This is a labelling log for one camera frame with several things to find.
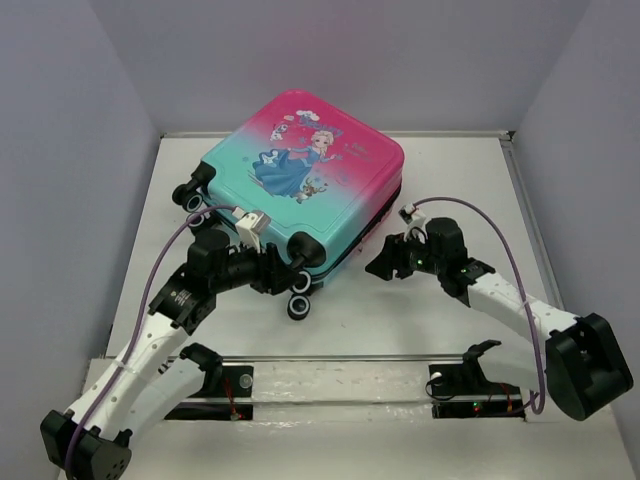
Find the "pink teal kids suitcase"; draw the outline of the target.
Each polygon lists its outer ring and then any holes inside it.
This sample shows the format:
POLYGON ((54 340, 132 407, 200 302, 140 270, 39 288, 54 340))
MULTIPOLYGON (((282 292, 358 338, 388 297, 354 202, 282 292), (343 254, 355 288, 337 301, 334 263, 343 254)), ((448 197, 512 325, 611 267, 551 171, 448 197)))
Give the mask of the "pink teal kids suitcase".
POLYGON ((304 319, 328 282, 399 196, 394 140, 299 89, 277 95, 204 154, 172 200, 187 212, 228 204, 269 218, 261 233, 282 259, 305 256, 287 313, 304 319))

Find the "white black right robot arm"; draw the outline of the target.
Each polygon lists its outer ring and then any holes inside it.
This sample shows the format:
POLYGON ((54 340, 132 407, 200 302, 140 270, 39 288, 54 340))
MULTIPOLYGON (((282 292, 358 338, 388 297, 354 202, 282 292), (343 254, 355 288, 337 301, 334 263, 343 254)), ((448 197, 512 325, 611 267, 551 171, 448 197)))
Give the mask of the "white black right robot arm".
POLYGON ((634 378, 610 323, 602 316, 567 312, 527 295, 496 269, 471 257, 458 224, 446 217, 391 234, 365 267, 384 281, 416 272, 433 275, 442 290, 528 340, 533 364, 504 363, 499 340, 471 346, 460 368, 462 384, 482 392, 493 383, 530 391, 540 411, 551 400, 573 420, 584 421, 634 387, 634 378))

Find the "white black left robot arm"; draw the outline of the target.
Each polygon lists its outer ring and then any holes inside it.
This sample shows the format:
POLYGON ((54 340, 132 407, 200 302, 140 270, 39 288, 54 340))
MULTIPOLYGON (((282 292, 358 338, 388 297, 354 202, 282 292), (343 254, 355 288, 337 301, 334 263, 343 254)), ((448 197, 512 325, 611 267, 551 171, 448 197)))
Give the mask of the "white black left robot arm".
POLYGON ((40 425, 49 459, 70 479, 118 479, 132 449, 188 396, 221 383, 222 358, 187 340, 213 312, 218 294, 249 285, 277 295, 298 278, 305 260, 231 246, 223 231, 199 232, 187 260, 152 301, 143 301, 130 342, 102 376, 64 412, 40 425))

